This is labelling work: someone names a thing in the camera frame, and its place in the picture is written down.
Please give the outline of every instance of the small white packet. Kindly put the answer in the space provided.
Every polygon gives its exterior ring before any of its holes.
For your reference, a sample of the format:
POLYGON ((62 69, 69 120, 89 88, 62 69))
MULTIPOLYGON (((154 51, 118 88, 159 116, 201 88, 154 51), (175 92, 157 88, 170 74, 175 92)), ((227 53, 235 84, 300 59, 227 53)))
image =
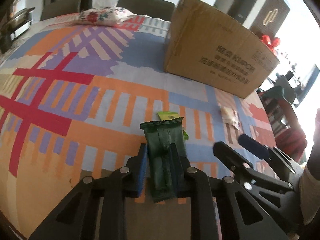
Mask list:
POLYGON ((116 7, 119 0, 92 0, 92 8, 116 7))
POLYGON ((222 120, 225 123, 228 123, 234 126, 236 129, 241 130, 238 112, 234 109, 231 109, 225 106, 221 106, 220 108, 221 108, 222 120))

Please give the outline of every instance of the colorful tablecloth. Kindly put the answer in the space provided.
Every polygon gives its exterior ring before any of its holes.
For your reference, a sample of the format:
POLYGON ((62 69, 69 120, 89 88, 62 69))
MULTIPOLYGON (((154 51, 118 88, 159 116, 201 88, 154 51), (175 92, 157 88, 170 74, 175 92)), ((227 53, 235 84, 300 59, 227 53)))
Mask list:
MULTIPOLYGON (((117 28, 72 25, 61 17, 22 44, 0 68, 0 209, 29 237, 80 178, 107 176, 145 142, 141 122, 158 111, 184 116, 192 166, 230 175, 212 153, 224 141, 241 148, 246 133, 274 146, 256 93, 239 99, 163 72, 169 22, 137 16, 117 28), (236 109, 242 131, 223 122, 220 106, 236 109)), ((188 239, 186 199, 154 204, 144 191, 127 200, 129 239, 188 239)))

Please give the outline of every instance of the door handle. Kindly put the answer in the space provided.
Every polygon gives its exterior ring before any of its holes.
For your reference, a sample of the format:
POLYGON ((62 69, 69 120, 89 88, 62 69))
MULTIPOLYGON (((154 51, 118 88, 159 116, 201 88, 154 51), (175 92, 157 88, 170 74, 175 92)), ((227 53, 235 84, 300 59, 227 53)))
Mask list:
POLYGON ((278 10, 277 8, 275 8, 273 11, 269 11, 269 12, 267 13, 265 19, 264 19, 263 22, 262 22, 263 25, 264 25, 264 26, 267 26, 268 23, 272 23, 272 22, 275 20, 275 18, 277 17, 278 12, 279 12, 279 10, 278 10))

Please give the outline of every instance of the chair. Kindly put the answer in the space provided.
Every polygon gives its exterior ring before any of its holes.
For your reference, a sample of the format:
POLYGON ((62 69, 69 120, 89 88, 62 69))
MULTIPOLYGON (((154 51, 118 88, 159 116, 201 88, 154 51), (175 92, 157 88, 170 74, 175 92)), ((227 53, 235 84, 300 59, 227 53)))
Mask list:
POLYGON ((60 15, 80 12, 81 0, 57 0, 44 6, 40 21, 54 18, 60 15))
POLYGON ((297 94, 294 89, 290 86, 286 76, 278 76, 275 86, 282 86, 284 89, 284 98, 290 103, 293 104, 297 98, 297 94))
POLYGON ((175 4, 163 0, 119 0, 119 7, 128 9, 134 14, 147 15, 170 21, 175 4))

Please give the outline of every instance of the metal rivet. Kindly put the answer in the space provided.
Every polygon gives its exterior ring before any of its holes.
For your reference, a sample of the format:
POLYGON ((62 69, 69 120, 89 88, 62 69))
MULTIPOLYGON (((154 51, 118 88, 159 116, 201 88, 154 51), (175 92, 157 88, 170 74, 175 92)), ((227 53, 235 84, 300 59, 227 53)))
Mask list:
POLYGON ((130 171, 130 169, 128 167, 121 167, 120 168, 121 173, 128 173, 129 171, 130 171))
POLYGON ((189 167, 189 168, 187 168, 187 172, 188 173, 196 173, 197 169, 195 167, 189 167))
POLYGON ((252 186, 251 186, 251 184, 248 183, 248 182, 245 182, 245 183, 243 184, 243 186, 244 186, 247 190, 252 190, 252 186))
POLYGON ((250 169, 250 165, 249 165, 248 163, 242 163, 242 165, 243 165, 244 167, 246 167, 247 169, 250 169))
POLYGON ((232 183, 232 182, 234 182, 234 179, 233 179, 233 177, 225 176, 225 177, 224 177, 224 181, 225 181, 226 183, 232 183))
POLYGON ((92 182, 92 177, 86 176, 86 177, 84 177, 84 178, 82 179, 82 181, 83 181, 83 183, 85 183, 85 184, 89 184, 89 183, 92 182))

